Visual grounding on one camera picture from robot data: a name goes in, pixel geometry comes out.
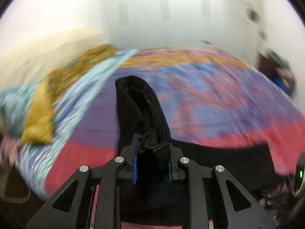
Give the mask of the black pants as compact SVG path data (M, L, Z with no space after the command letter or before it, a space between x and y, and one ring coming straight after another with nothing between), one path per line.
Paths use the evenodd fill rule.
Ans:
M118 154L139 135L132 180L120 206L122 219L132 224L188 228L186 175L179 170L172 147L197 144L171 138L159 100L145 80L122 77L115 88Z

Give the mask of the white bedroom door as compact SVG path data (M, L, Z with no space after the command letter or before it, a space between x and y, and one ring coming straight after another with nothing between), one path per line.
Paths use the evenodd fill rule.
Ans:
M262 28L264 24L263 0L240 0L241 3L241 58L255 66L263 48Z

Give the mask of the blue white striped sheet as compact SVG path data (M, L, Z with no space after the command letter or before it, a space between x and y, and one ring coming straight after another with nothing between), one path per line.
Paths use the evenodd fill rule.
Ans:
M114 57L92 67L89 72L71 85L64 92L62 98L54 104L55 132L53 141L49 144L31 143L22 146L19 156L20 173L34 193L42 200L46 200L50 196L46 190L47 175L76 125L107 79L136 52L136 49L119 49Z

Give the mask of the yellow floral blanket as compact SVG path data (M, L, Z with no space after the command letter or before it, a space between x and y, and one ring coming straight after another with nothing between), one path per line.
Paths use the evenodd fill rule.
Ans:
M55 132L54 104L92 67L114 57L118 51L119 48L111 44L102 44L47 74L32 99L21 136L21 145L51 143Z

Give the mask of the basket with clothes pile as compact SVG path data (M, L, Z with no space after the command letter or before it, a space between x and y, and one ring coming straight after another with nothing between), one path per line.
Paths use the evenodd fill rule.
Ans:
M296 78L293 72L288 68L277 67L276 75L273 79L273 83L281 88L289 97L293 97L296 88Z

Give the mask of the colourful striped floral quilt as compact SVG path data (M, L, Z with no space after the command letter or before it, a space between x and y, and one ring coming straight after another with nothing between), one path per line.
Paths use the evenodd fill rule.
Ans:
M120 65L92 100L47 176L51 196L79 167L96 168L120 156L115 82L128 76L153 89L172 139L221 149L267 145L278 182L261 189L258 201L270 201L273 189L296 172L304 152L304 115L263 74L224 51L148 50ZM124 221L120 206L129 186L119 180L121 228L179 227Z

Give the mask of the teal floral pillow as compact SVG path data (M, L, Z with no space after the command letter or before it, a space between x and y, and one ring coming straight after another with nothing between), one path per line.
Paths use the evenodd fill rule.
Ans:
M23 132L31 100L40 82L11 88L1 92L1 130L12 136Z

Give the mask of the dark wooden nightstand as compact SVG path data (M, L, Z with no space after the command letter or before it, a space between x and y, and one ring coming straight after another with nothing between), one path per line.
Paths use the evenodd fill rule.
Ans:
M278 67L280 67L280 65L274 59L259 54L258 70L268 79L272 80L277 77Z

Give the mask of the grey garment on nightstand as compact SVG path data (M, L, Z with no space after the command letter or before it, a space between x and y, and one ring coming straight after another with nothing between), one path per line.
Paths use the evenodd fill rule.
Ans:
M267 54L268 59L274 60L278 64L278 66L280 66L281 68L283 68L283 69L290 69L291 68L288 60L286 60L285 58L280 56L274 50L268 49L266 51L266 54Z

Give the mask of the cream padded headboard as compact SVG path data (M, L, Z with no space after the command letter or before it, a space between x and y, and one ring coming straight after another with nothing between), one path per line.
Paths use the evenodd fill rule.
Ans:
M44 36L1 55L1 91L43 79L85 51L105 43L95 27Z

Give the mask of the black round door hanging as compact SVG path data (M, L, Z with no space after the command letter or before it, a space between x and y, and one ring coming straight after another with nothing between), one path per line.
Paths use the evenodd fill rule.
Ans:
M255 24L260 22L260 15L252 8L247 9L247 17Z

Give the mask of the white wardrobe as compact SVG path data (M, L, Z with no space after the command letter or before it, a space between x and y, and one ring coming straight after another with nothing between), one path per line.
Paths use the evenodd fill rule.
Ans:
M238 0L101 0L107 41L136 49L240 49Z

